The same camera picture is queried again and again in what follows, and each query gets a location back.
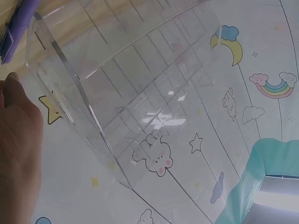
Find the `clear acrylic box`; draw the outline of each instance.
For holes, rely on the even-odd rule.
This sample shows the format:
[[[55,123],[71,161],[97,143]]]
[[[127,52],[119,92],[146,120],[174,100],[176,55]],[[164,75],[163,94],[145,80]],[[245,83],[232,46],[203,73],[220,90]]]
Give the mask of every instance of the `clear acrylic box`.
[[[211,48],[210,40],[221,27],[209,2],[74,1],[35,13],[26,65],[99,161],[132,189],[163,157],[160,138],[175,138],[188,122],[181,106],[188,81],[217,60],[219,43]],[[215,74],[204,74],[202,85],[214,84]]]

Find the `yellow star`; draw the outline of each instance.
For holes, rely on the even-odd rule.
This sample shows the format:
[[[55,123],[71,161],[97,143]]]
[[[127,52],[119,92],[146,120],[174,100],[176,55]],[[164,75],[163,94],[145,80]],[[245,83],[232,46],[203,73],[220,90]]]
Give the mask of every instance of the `yellow star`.
[[[91,178],[91,179],[92,179],[92,188],[100,186],[98,178]]]
[[[59,111],[56,109],[56,107],[52,104],[51,100],[47,96],[41,96],[38,99],[48,109],[48,125],[53,124],[59,118],[63,118],[60,116]]]
[[[110,169],[110,170],[115,170],[115,163],[113,161],[110,161],[107,165],[107,167]]]

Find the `teal fabric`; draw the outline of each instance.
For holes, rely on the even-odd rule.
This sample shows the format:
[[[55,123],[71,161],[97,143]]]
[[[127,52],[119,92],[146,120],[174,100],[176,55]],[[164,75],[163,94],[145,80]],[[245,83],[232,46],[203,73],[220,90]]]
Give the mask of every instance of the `teal fabric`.
[[[215,224],[241,224],[265,175],[299,176],[298,159],[299,140],[286,143],[276,139],[257,141],[239,183],[229,193],[226,206]]]

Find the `purple cloth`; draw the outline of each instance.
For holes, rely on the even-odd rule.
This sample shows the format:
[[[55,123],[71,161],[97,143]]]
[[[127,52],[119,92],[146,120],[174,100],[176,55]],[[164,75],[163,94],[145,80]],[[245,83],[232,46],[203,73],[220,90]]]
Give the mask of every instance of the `purple cloth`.
[[[7,33],[10,32],[11,35],[5,36],[0,50],[2,64],[9,63],[12,60],[39,2],[40,0],[23,0],[19,7],[17,7],[7,27]]]

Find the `rainbow with clouds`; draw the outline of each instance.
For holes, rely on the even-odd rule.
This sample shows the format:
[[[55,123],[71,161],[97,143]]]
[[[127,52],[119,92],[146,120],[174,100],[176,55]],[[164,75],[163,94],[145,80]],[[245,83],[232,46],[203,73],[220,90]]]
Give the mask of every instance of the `rainbow with clouds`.
[[[281,82],[278,85],[271,85],[268,82],[268,76],[266,74],[253,74],[249,80],[253,82],[257,89],[265,96],[271,99],[286,98],[291,95],[297,77],[292,73],[281,72],[279,74]]]

